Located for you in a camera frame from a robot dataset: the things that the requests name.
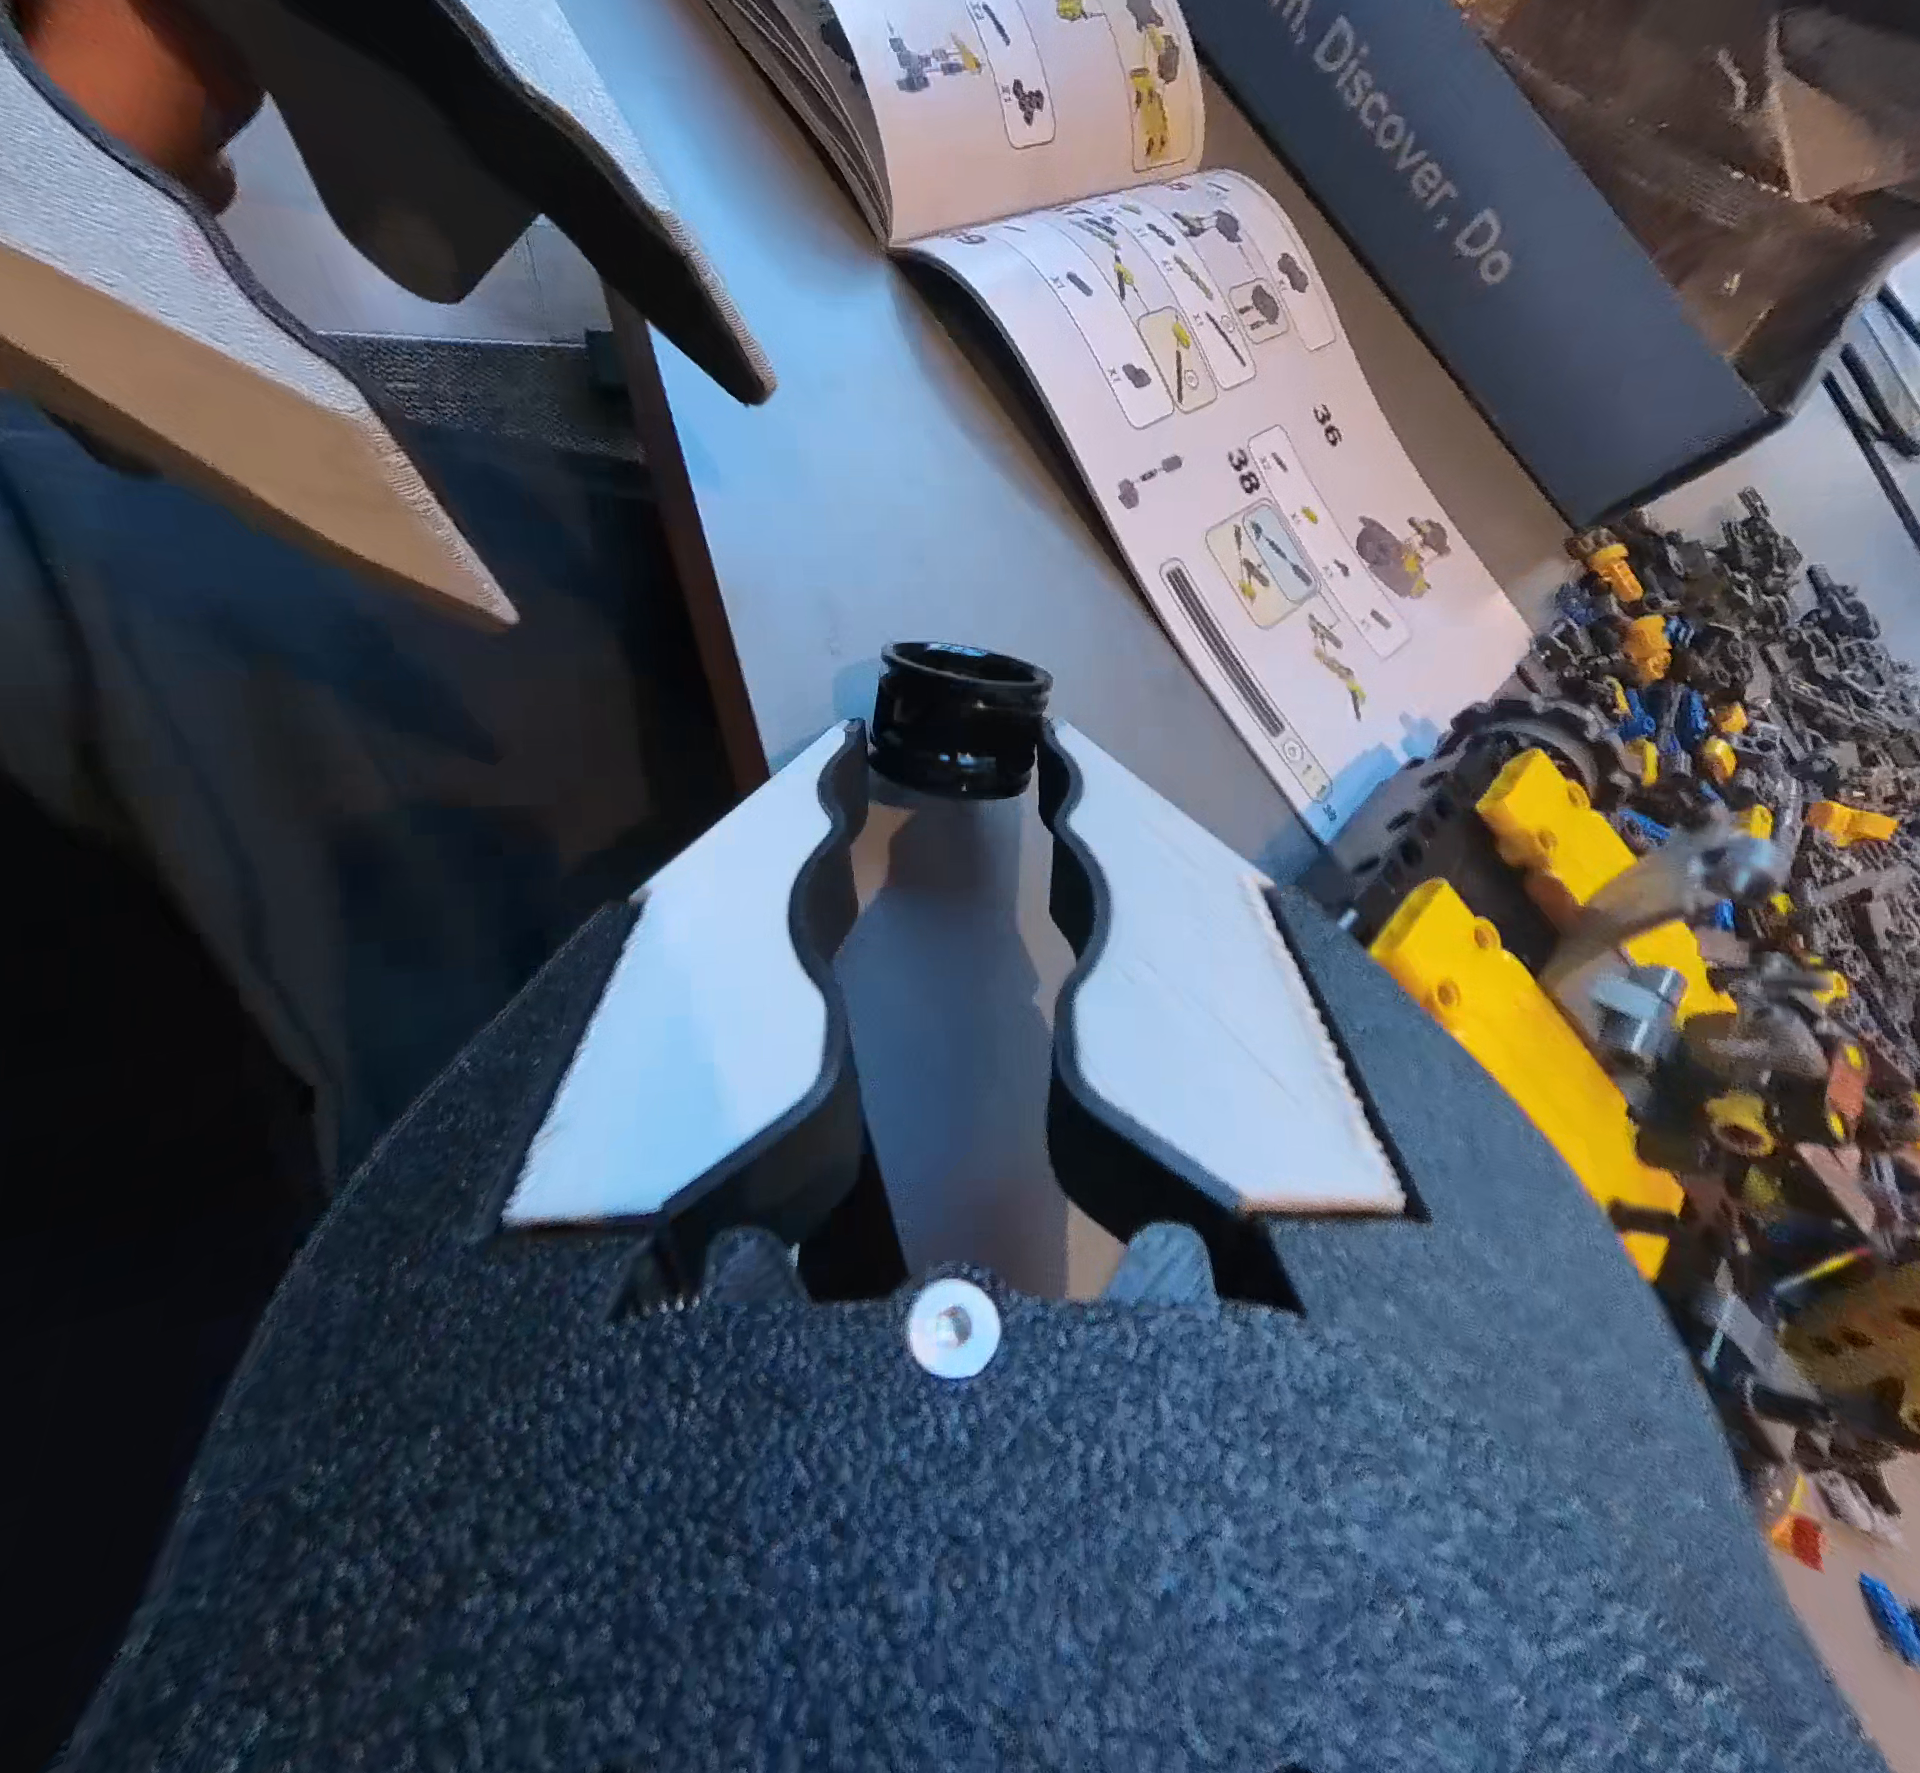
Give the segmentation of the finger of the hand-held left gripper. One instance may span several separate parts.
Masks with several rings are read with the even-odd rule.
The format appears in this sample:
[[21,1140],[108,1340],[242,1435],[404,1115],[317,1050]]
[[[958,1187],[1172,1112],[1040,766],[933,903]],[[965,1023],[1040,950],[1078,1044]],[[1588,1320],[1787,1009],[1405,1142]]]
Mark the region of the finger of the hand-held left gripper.
[[744,405],[774,368],[560,0],[356,0],[463,142],[550,219],[634,310]]
[[5,6],[5,385],[116,459],[485,628],[515,601],[372,392],[217,219],[47,78]]

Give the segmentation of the person's left hand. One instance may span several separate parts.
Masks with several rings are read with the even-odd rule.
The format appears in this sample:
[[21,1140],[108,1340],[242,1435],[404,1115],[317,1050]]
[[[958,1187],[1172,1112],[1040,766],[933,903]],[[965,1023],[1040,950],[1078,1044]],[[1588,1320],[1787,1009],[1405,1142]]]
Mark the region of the person's left hand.
[[231,142],[264,90],[238,51],[182,0],[13,0],[22,44],[120,147],[223,216]]

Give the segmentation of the yellow toy brick vehicle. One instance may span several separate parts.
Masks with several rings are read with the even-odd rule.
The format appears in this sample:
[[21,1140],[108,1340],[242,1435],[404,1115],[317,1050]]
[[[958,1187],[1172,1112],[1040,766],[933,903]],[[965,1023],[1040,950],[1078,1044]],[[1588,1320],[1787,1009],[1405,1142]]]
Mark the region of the yellow toy brick vehicle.
[[1572,1166],[1740,1457],[1916,1451],[1916,849],[1792,753],[1510,692],[1310,895]]

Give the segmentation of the pile of toy brick pieces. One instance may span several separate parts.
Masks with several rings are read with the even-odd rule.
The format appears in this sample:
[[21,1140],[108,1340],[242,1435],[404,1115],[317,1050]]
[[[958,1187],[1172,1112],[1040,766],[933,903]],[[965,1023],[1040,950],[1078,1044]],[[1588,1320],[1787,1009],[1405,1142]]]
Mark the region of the pile of toy brick pieces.
[[1756,491],[1568,543],[1524,686],[1634,858],[1542,984],[1684,1193],[1669,1302],[1768,1536],[1916,1549],[1916,671]]

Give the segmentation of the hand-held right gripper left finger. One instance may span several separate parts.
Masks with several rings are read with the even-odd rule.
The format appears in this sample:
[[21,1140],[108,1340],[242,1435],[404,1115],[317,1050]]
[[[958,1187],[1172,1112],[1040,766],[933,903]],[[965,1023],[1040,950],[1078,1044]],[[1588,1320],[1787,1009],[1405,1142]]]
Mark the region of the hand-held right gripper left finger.
[[836,959],[859,916],[861,721],[833,724],[633,896],[500,1223],[817,1232],[867,1135]]

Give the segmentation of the black toy wheel rim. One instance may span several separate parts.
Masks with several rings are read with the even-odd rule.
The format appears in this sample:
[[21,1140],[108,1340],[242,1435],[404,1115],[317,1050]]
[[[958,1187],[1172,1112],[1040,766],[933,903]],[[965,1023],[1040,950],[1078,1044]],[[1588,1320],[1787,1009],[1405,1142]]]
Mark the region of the black toy wheel rim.
[[942,800],[1017,800],[1036,775],[1053,673],[947,641],[880,651],[868,760],[877,776]]

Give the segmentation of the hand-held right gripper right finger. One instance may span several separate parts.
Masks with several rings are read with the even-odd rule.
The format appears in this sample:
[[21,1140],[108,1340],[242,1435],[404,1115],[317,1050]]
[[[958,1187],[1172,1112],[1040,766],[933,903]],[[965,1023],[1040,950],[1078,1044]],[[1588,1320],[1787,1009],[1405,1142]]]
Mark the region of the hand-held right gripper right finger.
[[1076,952],[1054,1027],[1069,1099],[1235,1220],[1403,1217],[1280,889],[1083,730],[1051,721],[1042,744]]

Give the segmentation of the open instruction booklet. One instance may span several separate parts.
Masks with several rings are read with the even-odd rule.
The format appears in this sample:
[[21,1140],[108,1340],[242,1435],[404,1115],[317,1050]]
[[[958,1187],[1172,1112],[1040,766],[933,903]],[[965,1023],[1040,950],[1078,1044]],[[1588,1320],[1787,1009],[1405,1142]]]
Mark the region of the open instruction booklet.
[[1285,207],[1207,168],[1181,0],[706,0],[1045,409],[1312,837],[1510,678],[1524,617],[1418,473]]

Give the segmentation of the person's dark sweater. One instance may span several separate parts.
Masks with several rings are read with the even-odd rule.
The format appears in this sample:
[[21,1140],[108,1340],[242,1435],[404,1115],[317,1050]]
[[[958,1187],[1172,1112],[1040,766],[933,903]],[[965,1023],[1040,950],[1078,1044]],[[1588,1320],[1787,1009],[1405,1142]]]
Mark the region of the person's dark sweater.
[[641,358],[344,350],[511,630],[5,396],[5,1770],[60,1762],[339,1187],[734,794]]

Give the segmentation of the grey desk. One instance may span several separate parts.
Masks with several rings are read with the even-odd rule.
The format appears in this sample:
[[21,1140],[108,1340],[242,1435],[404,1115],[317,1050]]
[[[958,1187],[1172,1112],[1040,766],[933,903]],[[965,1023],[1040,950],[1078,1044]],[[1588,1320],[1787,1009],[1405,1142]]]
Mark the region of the grey desk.
[[[673,426],[664,525],[685,585],[726,613],[726,727],[790,758],[867,710],[880,646],[947,639],[1053,671],[1054,703],[1150,787],[1285,880],[1309,834],[1149,617],[1039,414],[940,274],[874,249],[833,168],[703,0],[560,0],[779,370],[744,409],[622,333]],[[1009,1320],[1181,1322],[1287,1348],[1275,1377],[1207,1377],[1150,1439],[1178,1482],[1246,1447],[1227,1529],[1355,1534],[1332,1663],[1364,1694],[1436,1666],[1357,1747],[1309,1770],[1709,1770],[1655,1719],[1693,1696],[1772,1770],[1885,1770],[1754,1534],[1667,1308],[1544,1136],[1487,1118],[1477,1066],[1390,979],[1334,955],[1339,992],[1395,1028],[1367,1075],[1440,1107],[1405,1159],[1431,1218],[1285,1223],[1306,1311],[1103,1298],[1123,1248],[1045,1154],[1053,1012],[1073,966],[1051,913],[1036,791],[965,806],[880,785],[852,849],[863,915],[839,960],[880,1174],[917,1268],[967,1266]]]

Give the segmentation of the dark cardboard box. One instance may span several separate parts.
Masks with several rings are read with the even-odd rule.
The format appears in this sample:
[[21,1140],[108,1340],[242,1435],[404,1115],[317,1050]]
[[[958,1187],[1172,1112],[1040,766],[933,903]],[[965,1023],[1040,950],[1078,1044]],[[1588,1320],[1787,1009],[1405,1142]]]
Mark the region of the dark cardboard box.
[[1452,0],[1181,2],[1218,87],[1577,526],[1787,423],[1879,288],[1770,406]]

